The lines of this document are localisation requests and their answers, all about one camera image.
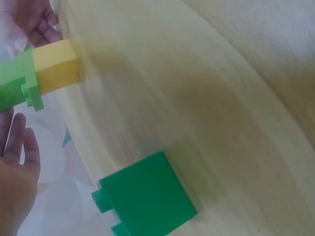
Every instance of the yellow block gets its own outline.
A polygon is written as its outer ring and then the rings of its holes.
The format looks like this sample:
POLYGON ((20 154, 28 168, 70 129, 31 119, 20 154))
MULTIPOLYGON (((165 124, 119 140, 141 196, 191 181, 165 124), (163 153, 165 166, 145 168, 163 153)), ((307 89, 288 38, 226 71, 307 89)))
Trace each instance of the yellow block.
POLYGON ((78 57, 68 39, 34 49, 33 59, 42 95, 79 82, 78 57))

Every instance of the green toy brick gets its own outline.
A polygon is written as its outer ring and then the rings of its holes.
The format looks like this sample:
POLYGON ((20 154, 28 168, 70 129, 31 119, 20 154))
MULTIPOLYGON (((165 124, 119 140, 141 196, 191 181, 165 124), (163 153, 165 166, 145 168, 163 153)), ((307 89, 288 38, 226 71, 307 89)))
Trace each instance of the green toy brick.
POLYGON ((101 212, 113 209, 120 218, 112 228, 116 236, 165 236, 197 214, 162 151, 99 185, 92 197, 101 212))
POLYGON ((0 113, 25 101, 35 111, 44 108, 31 48, 0 65, 0 113))
POLYGON ((25 70, 25 84, 22 85, 23 95, 29 107, 33 106, 35 111, 44 109, 39 85, 37 81, 33 53, 31 48, 22 53, 25 70))
POLYGON ((21 57, 0 66, 0 112, 5 112, 25 101, 21 89, 24 83, 24 64, 21 57))

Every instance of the round table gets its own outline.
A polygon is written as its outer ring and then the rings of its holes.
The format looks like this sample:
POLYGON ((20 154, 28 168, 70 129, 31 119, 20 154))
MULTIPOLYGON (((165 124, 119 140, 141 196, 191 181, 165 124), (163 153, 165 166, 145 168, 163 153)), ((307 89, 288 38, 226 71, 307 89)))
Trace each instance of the round table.
POLYGON ((61 0, 80 84, 58 91, 96 184, 164 150, 181 236, 315 235, 315 3, 61 0))

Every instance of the plastic block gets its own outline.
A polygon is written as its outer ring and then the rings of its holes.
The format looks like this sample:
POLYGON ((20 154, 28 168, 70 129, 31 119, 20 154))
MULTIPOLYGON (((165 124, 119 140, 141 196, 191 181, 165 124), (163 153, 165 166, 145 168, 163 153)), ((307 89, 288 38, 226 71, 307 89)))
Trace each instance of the plastic block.
POLYGON ((36 111, 42 109, 36 80, 30 49, 0 65, 0 113, 25 101, 36 111))
POLYGON ((101 212, 113 209, 120 218, 121 224, 112 228, 117 236, 165 236, 197 214, 162 151, 99 185, 101 191, 92 197, 101 212))
POLYGON ((42 110, 44 109, 44 104, 38 87, 31 48, 23 52, 21 56, 25 70, 25 84, 22 85, 22 93, 29 107, 33 106, 35 111, 42 110))
POLYGON ((32 53, 42 95, 79 82, 78 58, 69 39, 36 48, 32 53))

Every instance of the hand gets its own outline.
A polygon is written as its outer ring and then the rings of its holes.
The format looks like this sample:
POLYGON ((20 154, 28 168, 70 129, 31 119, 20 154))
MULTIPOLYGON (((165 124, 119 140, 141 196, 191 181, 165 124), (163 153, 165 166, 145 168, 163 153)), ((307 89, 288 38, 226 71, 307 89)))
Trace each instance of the hand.
POLYGON ((13 109, 0 115, 1 236, 17 234, 34 204, 40 172, 39 150, 34 132, 25 128, 24 115, 17 114, 13 122, 12 118, 13 109), (20 164, 22 144, 25 161, 20 164))
POLYGON ((0 37, 12 57, 30 42, 34 47, 62 40, 49 0, 0 0, 0 37))

